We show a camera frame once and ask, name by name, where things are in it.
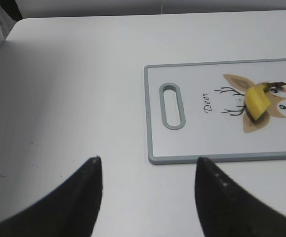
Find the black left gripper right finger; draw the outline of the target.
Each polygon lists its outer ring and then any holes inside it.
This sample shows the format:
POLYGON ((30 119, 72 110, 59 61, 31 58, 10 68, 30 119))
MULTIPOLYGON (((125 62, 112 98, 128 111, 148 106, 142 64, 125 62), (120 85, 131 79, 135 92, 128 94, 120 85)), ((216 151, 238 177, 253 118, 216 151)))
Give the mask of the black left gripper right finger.
POLYGON ((254 197, 208 158, 197 160, 194 193, 206 237, 286 237, 286 216, 254 197))

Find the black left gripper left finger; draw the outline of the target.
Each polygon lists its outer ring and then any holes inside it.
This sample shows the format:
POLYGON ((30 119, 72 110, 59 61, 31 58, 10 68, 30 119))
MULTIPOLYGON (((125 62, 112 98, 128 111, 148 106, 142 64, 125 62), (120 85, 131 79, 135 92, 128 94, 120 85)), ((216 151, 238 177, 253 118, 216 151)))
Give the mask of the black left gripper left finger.
POLYGON ((0 237, 89 237, 102 201, 102 161, 89 158, 54 191, 0 222, 0 237))

